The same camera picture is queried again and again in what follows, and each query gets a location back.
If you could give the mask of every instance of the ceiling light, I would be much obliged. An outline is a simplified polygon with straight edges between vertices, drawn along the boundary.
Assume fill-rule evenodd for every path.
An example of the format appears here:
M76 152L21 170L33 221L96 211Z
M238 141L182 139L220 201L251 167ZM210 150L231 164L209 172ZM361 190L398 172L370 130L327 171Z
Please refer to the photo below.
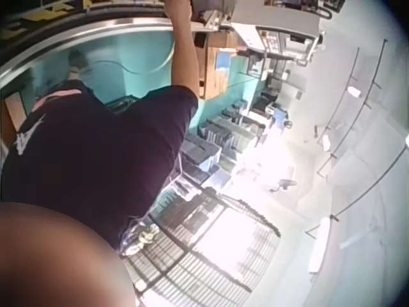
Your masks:
M322 137L322 143L324 146L324 152L329 152L331 149L331 142L328 134L324 134L324 136Z
M348 93L354 96L355 98L359 98L361 91L358 90L357 88L354 88L353 86L348 87Z
M309 261L308 270L310 273L318 273L321 269L324 260L325 252L327 251L328 239L330 237L331 219L324 217L321 220L318 236L315 241L313 253Z

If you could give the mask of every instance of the raised arm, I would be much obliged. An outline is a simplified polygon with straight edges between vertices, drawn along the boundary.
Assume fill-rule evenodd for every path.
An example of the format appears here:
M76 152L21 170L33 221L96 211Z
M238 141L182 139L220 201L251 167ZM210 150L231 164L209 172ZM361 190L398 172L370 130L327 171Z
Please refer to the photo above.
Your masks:
M172 85L186 86L199 97L199 63L190 26L190 1L166 0L165 12L172 21L174 31Z

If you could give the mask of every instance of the wire rack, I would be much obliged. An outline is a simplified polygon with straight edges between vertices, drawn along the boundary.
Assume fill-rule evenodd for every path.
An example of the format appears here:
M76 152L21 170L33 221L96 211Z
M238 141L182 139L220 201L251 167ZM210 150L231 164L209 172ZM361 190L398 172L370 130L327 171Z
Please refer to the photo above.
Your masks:
M200 191L190 201L166 191L144 218L159 231L124 259L140 306L241 306L274 257L274 225L242 201Z

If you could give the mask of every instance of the wire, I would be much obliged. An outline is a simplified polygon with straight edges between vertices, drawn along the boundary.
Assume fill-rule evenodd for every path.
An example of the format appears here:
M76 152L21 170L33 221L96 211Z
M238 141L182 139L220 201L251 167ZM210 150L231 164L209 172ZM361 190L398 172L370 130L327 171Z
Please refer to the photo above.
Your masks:
M363 197L365 197L369 192L372 191L372 189L374 187L376 187L384 178L385 176L391 171L391 169L396 165L396 163L400 160L400 158L403 156L403 154L406 152L406 150L408 149L407 146L405 146L402 151L399 153L399 155L396 157L396 159L394 160L394 162L392 162L392 164L387 168L387 170L382 174L381 177L379 177L379 179L377 181L375 181L373 183L373 185L371 185L361 196L359 196L356 200L354 200L353 202L351 202L348 206L346 206L345 208L343 208L341 211L339 211L337 214L335 214L335 217L340 216L342 213L344 213L345 211L347 211L348 209L350 209L352 206L354 206L354 204L356 204L358 201L360 201ZM313 235L310 234L310 232L312 232L315 229L318 229L320 226L316 226L314 228L311 228L310 230L306 231L305 233L307 235L309 235L310 237L316 239L316 237L314 237Z
M130 69L128 69L126 66L122 65L120 62L110 61L110 60L107 60L107 59L101 59L101 60L98 60L98 61L94 61L92 63L93 64L99 64L99 63L115 64L115 65L121 67L124 71L126 71L126 72L128 72L130 74L133 74L133 75L147 75L147 74L152 74L154 72L158 72L159 70L164 68L169 63L169 61L172 59L173 54L174 54L174 42L173 42L173 45L172 45L172 49L170 50L169 54L167 55L167 58L165 59L165 61L161 65L159 65L157 68L154 68L153 70L150 70L148 72L133 72Z

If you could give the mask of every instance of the white ceiling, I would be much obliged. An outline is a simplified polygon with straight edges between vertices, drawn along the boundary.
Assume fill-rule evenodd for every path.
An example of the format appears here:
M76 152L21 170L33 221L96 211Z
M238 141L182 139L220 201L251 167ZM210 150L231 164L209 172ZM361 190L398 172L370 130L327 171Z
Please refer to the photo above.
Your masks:
M290 106L294 126L285 133L286 140L298 148L295 162L303 169L304 182L313 183L295 209L273 200L270 206L259 205L258 210L273 223L277 222L275 208L280 206L287 210L286 216L280 211L281 224L292 219L283 226L279 250L246 306L385 306L409 277L408 150L374 189L339 216L339 223L333 222L321 272L313 277L307 271L315 241L304 231L363 195L402 151L409 133L409 48L390 13L374 1L347 0L341 13L323 20L321 28L327 33L326 49L315 54L307 68L292 67L289 81L304 89L305 95ZM322 179L315 171L328 154L313 140L314 126L325 126L331 117L358 47L354 86L366 95L383 39L388 43L376 78L382 89L371 92L372 109L364 108L338 160L329 164ZM345 96L334 120L339 126L332 135L335 146L362 103L363 98ZM311 156L312 171L306 166Z

